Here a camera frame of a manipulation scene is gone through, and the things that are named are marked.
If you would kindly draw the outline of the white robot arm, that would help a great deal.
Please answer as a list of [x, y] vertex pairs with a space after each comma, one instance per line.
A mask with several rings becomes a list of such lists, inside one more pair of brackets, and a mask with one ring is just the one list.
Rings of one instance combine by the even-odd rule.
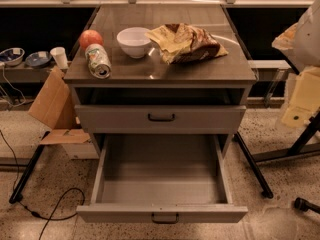
[[320, 0], [272, 42], [300, 71], [292, 81], [281, 123], [302, 127], [320, 108]]

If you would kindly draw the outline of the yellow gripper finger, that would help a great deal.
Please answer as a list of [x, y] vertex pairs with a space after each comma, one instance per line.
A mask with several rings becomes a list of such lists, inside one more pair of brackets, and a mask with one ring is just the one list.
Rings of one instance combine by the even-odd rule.
[[289, 95], [281, 123], [299, 128], [320, 109], [320, 68], [306, 66], [292, 82], [293, 91]]

